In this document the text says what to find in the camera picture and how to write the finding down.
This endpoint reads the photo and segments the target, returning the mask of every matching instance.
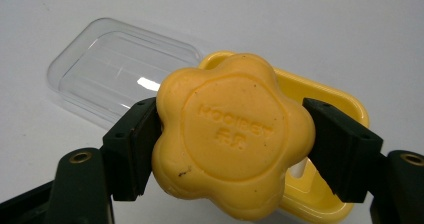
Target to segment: flower-shaped soap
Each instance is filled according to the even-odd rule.
[[[163,133],[152,165],[159,185],[178,198],[209,198],[237,219],[260,219],[278,207],[287,169],[315,138],[309,113],[283,95],[273,68],[253,54],[172,73],[157,108]]]

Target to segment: transparent lid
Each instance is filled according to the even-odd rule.
[[[201,60],[186,43],[99,19],[52,62],[47,78],[67,102],[115,123],[137,101],[156,96],[169,73]]]

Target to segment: white table surface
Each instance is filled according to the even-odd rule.
[[[424,153],[424,0],[0,0],[0,202],[54,178],[66,153],[106,130],[58,104],[46,72],[93,20],[111,17],[204,55],[253,52],[356,96],[383,154]],[[345,223],[371,223],[368,195]],[[116,223],[239,223],[207,200],[167,196],[151,178]],[[257,223],[297,223],[274,214]]]

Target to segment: brass screw hole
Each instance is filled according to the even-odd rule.
[[[420,156],[417,156],[415,154],[403,153],[400,155],[400,157],[409,164],[424,167],[424,158]]]
[[[69,162],[72,164],[79,164],[90,160],[91,152],[78,152],[69,158]]]

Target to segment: yellow soap bar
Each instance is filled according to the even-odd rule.
[[[172,73],[157,109],[163,133],[152,165],[159,185],[178,198],[208,198],[237,219],[278,208],[287,169],[315,138],[309,113],[283,95],[273,68],[253,54]]]

